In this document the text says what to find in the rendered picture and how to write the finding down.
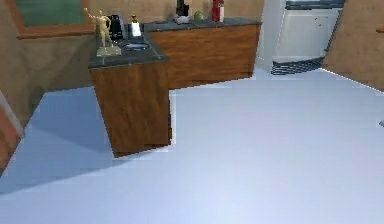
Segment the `brown wooden kitchen counter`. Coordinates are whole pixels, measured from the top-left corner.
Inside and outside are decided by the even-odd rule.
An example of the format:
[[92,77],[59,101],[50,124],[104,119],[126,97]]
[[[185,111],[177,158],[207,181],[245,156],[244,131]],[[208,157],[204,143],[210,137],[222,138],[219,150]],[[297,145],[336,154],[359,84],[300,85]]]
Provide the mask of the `brown wooden kitchen counter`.
[[151,25],[147,52],[90,63],[113,155],[171,144],[169,92],[249,78],[262,23],[230,18],[184,27]]

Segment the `dark metal sink basin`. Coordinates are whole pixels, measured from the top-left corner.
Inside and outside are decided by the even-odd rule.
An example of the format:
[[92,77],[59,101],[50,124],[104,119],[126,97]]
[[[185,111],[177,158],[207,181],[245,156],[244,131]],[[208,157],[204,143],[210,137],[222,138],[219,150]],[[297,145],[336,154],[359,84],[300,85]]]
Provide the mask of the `dark metal sink basin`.
[[149,49],[150,45],[147,43],[128,43],[123,48],[129,51],[143,51]]

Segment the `white soap bottle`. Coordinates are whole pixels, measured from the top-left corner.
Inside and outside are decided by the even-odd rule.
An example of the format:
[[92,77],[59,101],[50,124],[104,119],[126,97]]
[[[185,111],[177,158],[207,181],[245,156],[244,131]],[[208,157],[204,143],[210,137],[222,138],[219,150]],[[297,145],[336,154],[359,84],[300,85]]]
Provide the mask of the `white soap bottle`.
[[141,29],[140,29],[140,23],[137,20],[137,16],[133,14],[131,16],[132,22],[131,22],[131,30],[132,30],[132,36],[133,37],[140,37],[141,36]]

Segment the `black kitchen appliance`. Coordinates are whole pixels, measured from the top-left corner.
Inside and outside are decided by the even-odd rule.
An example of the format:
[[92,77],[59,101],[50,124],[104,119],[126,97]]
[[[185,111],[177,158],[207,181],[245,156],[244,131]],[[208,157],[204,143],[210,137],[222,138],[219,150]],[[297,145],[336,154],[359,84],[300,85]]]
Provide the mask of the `black kitchen appliance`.
[[177,0],[175,22],[180,24],[187,24],[189,22],[189,6],[185,4],[184,0]]

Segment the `red bottle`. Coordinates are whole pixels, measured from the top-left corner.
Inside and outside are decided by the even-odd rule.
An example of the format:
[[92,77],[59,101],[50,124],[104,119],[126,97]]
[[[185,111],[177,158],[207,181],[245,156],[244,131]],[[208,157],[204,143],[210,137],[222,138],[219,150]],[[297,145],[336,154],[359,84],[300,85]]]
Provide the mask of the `red bottle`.
[[211,19],[214,22],[224,20],[224,0],[212,0]]

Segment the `black coffee machine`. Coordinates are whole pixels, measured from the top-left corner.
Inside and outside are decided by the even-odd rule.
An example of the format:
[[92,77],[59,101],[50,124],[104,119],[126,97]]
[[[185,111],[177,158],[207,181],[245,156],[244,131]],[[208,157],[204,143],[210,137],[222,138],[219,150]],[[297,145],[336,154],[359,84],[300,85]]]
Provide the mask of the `black coffee machine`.
[[120,40],[123,38],[123,31],[121,28],[121,20],[118,15],[110,15],[109,19],[111,20],[110,23],[110,36],[113,40]]

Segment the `golden human figure statue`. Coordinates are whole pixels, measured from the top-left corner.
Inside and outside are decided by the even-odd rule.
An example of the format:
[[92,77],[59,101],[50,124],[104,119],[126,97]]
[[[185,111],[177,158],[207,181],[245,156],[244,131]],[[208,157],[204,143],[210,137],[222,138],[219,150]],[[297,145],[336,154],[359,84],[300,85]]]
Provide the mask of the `golden human figure statue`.
[[98,57],[121,55],[121,48],[114,45],[109,34],[109,26],[111,25],[111,20],[105,16],[102,11],[99,11],[98,16],[91,15],[87,8],[84,9],[84,12],[92,21],[95,22],[96,26],[98,27],[102,46],[98,48],[96,55]]

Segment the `white fridge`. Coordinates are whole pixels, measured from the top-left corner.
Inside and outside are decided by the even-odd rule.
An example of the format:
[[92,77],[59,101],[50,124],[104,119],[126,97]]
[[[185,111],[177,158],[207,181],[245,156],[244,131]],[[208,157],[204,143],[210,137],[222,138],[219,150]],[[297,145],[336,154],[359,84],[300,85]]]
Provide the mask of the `white fridge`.
[[316,70],[328,52],[345,0],[287,0],[272,75]]

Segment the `wooden framed window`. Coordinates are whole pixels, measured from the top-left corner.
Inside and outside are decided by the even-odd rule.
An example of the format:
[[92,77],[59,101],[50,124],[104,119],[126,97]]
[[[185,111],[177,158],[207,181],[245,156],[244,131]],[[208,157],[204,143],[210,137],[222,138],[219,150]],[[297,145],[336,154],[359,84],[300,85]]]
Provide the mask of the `wooden framed window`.
[[90,35],[94,27],[84,9],[90,0],[2,0],[18,39]]

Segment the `brown wooden cabinet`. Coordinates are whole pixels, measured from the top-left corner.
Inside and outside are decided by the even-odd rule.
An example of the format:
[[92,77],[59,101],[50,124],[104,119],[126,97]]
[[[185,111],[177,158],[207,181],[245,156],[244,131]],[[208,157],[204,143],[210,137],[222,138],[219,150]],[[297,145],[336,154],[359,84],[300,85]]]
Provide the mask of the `brown wooden cabinet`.
[[23,126],[0,91],[0,177],[24,136]]

